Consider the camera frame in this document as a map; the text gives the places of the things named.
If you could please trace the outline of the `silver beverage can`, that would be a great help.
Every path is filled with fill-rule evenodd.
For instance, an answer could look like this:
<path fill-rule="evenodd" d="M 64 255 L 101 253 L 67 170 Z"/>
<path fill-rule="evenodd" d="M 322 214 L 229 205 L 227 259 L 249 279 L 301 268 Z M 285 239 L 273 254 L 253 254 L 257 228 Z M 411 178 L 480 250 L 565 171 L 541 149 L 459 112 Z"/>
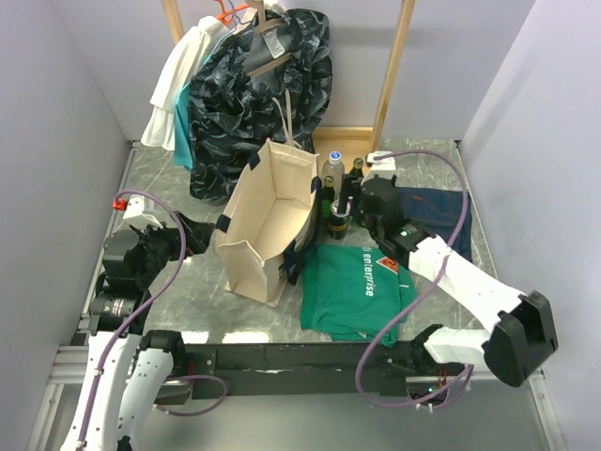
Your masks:
<path fill-rule="evenodd" d="M 328 221 L 328 234 L 334 240 L 343 239 L 348 232 L 350 222 L 351 202 L 347 201 L 345 205 L 340 199 L 331 202 L 331 213 Z"/>

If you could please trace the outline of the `clear water bottle blue cap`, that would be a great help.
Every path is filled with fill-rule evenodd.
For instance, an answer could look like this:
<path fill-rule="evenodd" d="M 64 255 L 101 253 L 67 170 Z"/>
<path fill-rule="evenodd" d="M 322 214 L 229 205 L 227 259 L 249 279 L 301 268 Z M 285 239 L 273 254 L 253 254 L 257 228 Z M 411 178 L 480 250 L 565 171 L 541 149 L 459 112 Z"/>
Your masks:
<path fill-rule="evenodd" d="M 345 173 L 346 169 L 342 161 L 342 154 L 339 151 L 332 151 L 322 166 L 322 178 L 331 177 L 333 179 L 332 186 L 335 189 L 339 189 Z"/>

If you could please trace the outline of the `beige canvas tote bag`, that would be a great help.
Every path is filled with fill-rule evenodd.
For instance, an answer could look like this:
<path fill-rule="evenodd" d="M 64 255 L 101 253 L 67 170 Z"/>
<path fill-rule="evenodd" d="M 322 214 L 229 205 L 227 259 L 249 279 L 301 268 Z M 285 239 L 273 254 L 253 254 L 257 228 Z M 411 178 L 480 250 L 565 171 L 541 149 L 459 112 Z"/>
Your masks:
<path fill-rule="evenodd" d="M 285 141 L 267 140 L 251 154 L 216 223 L 215 252 L 225 266 L 225 288 L 275 306 L 286 283 L 295 283 L 298 254 L 309 243 L 319 207 L 316 155 L 293 137 L 292 101 L 274 102 Z"/>

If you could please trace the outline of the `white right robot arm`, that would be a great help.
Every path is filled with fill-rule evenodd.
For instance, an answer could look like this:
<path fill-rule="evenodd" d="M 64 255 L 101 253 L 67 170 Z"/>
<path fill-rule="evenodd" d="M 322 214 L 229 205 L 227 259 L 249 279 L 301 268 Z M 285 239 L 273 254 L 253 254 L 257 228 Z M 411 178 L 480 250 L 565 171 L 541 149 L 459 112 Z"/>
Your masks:
<path fill-rule="evenodd" d="M 410 343 L 409 361 L 417 371 L 432 374 L 443 364 L 486 366 L 498 380 L 518 387 L 558 349 L 548 299 L 504 285 L 409 219 L 392 180 L 364 182 L 359 206 L 386 257 L 441 288 L 481 324 L 478 330 L 428 327 Z"/>

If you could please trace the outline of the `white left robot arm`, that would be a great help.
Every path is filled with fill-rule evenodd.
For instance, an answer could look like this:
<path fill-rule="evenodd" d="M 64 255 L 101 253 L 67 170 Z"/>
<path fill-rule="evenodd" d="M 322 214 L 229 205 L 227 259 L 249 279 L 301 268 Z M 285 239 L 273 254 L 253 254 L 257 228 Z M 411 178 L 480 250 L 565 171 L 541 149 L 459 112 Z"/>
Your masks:
<path fill-rule="evenodd" d="M 173 227 L 144 220 L 104 242 L 84 381 L 65 450 L 132 450 L 162 385 L 191 373 L 181 333 L 145 329 L 154 280 L 168 263 L 204 254 L 214 230 L 175 215 Z"/>

